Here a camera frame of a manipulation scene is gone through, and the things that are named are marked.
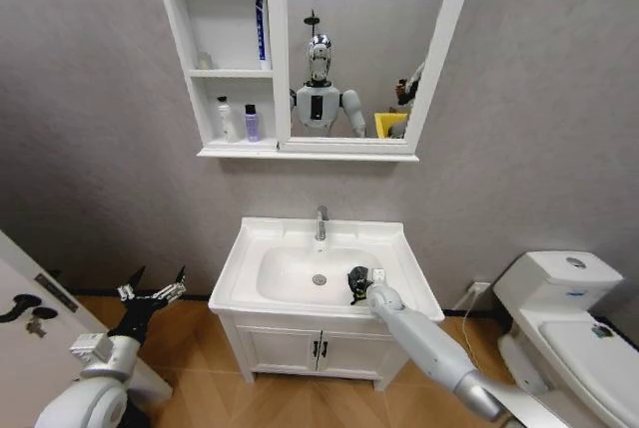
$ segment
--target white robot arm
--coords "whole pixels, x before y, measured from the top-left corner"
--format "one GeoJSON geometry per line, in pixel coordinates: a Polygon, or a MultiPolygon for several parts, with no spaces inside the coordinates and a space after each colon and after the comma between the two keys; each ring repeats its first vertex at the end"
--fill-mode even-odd
{"type": "Polygon", "coordinates": [[[472,412],[494,421],[507,410],[514,416],[506,422],[508,427],[567,428],[532,396],[480,373],[455,340],[426,315],[405,306],[385,282],[369,286],[366,298],[370,310],[386,323],[419,369],[454,393],[472,412]]]}
{"type": "Polygon", "coordinates": [[[366,137],[366,122],[361,114],[361,102],[357,92],[349,89],[341,95],[341,106],[346,112],[352,131],[355,135],[362,138],[366,137]]]}
{"type": "Polygon", "coordinates": [[[143,271],[144,268],[136,271],[126,285],[118,288],[127,307],[118,326],[108,335],[80,335],[70,347],[71,353],[85,362],[81,380],[47,405],[40,413],[35,428],[115,428],[125,412],[136,417],[127,426],[151,426],[146,415],[128,405],[127,385],[151,317],[157,310],[180,298],[186,288],[182,268],[174,283],[151,295],[137,296],[134,287],[143,271]]]}

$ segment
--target bottle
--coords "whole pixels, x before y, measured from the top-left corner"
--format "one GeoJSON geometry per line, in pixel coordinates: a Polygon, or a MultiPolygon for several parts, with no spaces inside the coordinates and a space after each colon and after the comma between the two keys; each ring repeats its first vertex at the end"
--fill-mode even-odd
{"type": "Polygon", "coordinates": [[[238,129],[233,121],[233,111],[227,104],[227,96],[218,97],[218,112],[222,118],[222,132],[227,142],[237,142],[240,139],[238,129]]]}
{"type": "Polygon", "coordinates": [[[260,119],[256,113],[256,106],[255,104],[246,104],[245,109],[244,118],[247,122],[247,138],[249,142],[257,142],[260,139],[260,119]]]}

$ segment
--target sink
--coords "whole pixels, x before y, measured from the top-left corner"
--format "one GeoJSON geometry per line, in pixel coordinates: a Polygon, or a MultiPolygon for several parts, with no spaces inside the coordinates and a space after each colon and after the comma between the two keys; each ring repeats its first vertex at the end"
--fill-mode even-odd
{"type": "Polygon", "coordinates": [[[381,268],[359,248],[278,246],[267,251],[258,272],[258,292],[277,301],[346,306],[352,301],[347,274],[358,265],[381,268]]]}
{"type": "Polygon", "coordinates": [[[209,302],[211,310],[372,318],[365,301],[350,305],[347,274],[383,268],[404,303],[443,319],[402,223],[245,217],[209,302]]]}

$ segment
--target door lock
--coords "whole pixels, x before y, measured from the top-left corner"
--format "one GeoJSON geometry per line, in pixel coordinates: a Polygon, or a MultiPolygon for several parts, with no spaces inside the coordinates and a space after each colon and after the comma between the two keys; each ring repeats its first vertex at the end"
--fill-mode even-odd
{"type": "Polygon", "coordinates": [[[53,308],[47,308],[46,306],[38,306],[31,312],[31,319],[27,322],[27,331],[29,333],[35,333],[40,338],[44,338],[47,334],[42,328],[42,320],[49,320],[58,316],[58,312],[53,308]]]}

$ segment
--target faucet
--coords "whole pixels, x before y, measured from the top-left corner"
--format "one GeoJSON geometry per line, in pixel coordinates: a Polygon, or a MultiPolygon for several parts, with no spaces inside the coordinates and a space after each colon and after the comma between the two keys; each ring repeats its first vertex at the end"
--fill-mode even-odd
{"type": "Polygon", "coordinates": [[[316,240],[326,240],[326,221],[328,220],[328,209],[325,206],[318,207],[318,224],[316,225],[316,240]]]}

